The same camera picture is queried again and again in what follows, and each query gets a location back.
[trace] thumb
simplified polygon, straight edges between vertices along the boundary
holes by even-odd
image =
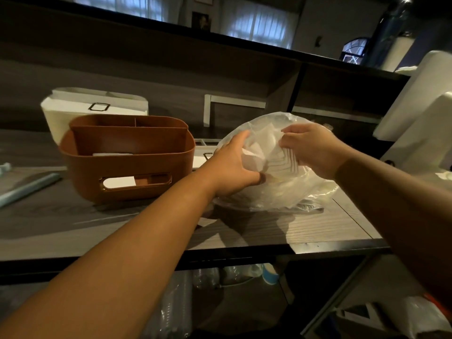
[[[249,171],[245,169],[245,177],[249,186],[259,185],[265,182],[265,174],[257,171]]]
[[[300,134],[286,133],[279,141],[279,146],[286,149],[294,149],[299,142]]]

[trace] white plastic bag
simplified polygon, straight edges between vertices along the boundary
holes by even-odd
[[[282,129],[296,123],[309,123],[291,113],[266,114],[229,133],[218,148],[233,136],[250,130],[242,150],[242,162],[247,170],[263,172],[266,182],[247,187],[227,198],[216,198],[220,206],[247,211],[313,211],[322,210],[338,186],[334,181],[318,177],[307,166],[298,166],[290,149],[282,149],[278,142]]]

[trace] brown container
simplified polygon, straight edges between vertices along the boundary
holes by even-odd
[[[77,192],[96,204],[159,196],[192,171],[196,144],[182,120],[86,115],[72,120],[69,128],[60,152]],[[136,186],[104,186],[107,178],[128,176]]]

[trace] curtain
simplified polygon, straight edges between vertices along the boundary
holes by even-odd
[[[247,0],[223,0],[220,33],[290,49],[298,14]]]
[[[74,0],[78,4],[176,24],[183,0]]]

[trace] white container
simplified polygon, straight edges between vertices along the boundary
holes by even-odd
[[[54,142],[58,145],[69,122],[87,114],[147,115],[144,97],[84,88],[56,88],[41,102]]]

